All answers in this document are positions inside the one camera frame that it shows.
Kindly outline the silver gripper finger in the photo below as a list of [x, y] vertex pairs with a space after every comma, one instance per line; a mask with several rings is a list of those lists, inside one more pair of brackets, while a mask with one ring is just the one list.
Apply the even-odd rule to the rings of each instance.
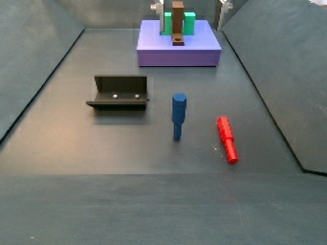
[[218, 10], [218, 30], [223, 28], [223, 20], [228, 11], [234, 8], [231, 0], [219, 0], [219, 10]]
[[160, 32], [164, 32], [164, 0], [154, 0], [151, 10], [156, 12], [160, 18]]

